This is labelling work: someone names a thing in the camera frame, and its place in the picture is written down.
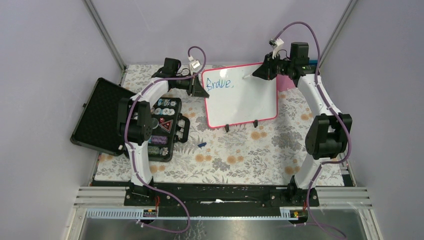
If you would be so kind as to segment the pink framed whiteboard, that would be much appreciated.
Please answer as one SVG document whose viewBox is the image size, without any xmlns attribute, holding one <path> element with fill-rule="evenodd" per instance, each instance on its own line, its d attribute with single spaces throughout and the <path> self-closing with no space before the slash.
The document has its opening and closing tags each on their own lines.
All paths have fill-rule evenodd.
<svg viewBox="0 0 424 240">
<path fill-rule="evenodd" d="M 211 129 L 271 120 L 278 115 L 277 80 L 242 79 L 260 63 L 207 69 L 201 74 L 207 125 Z"/>
</svg>

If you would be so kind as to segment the blue marker cap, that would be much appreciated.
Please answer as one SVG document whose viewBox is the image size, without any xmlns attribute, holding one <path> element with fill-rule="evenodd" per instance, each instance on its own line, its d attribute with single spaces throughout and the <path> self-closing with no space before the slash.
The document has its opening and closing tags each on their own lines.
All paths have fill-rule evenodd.
<svg viewBox="0 0 424 240">
<path fill-rule="evenodd" d="M 200 144 L 198 144 L 197 146 L 199 147 L 199 148 L 202 148 L 202 147 L 205 147 L 206 146 L 206 142 L 202 142 L 202 143 L 200 143 Z"/>
</svg>

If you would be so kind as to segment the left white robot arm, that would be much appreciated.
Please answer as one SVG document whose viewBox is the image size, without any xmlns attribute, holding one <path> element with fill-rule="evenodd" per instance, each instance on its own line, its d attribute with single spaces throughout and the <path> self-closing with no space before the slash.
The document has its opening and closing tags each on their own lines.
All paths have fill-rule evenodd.
<svg viewBox="0 0 424 240">
<path fill-rule="evenodd" d="M 166 58 L 163 67 L 155 72 L 148 85 L 130 98 L 122 98 L 118 104 L 117 132 L 124 140 L 129 154 L 133 174 L 131 183 L 143 186 L 136 192 L 136 199 L 144 206 L 152 204 L 155 192 L 150 187 L 153 175 L 150 171 L 148 141 L 153 133 L 151 109 L 171 89 L 182 89 L 192 97 L 208 98 L 210 95 L 201 86 L 198 69 L 203 71 L 205 63 L 189 56 L 189 75 L 179 76 L 181 62 Z"/>
</svg>

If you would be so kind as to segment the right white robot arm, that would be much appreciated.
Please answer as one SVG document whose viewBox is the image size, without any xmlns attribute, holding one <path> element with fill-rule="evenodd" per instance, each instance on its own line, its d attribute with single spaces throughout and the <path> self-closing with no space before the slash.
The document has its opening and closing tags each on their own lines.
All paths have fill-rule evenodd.
<svg viewBox="0 0 424 240">
<path fill-rule="evenodd" d="M 310 64 L 308 43 L 293 42 L 290 56 L 285 58 L 280 57 L 284 44 L 281 39 L 270 40 L 269 44 L 273 50 L 265 55 L 262 65 L 252 73 L 253 77 L 266 81 L 278 75 L 289 77 L 314 115 L 305 137 L 307 156 L 284 193 L 291 205 L 299 206 L 309 198 L 323 166 L 348 149 L 348 134 L 353 120 L 332 102 L 323 86 L 318 67 Z"/>
</svg>

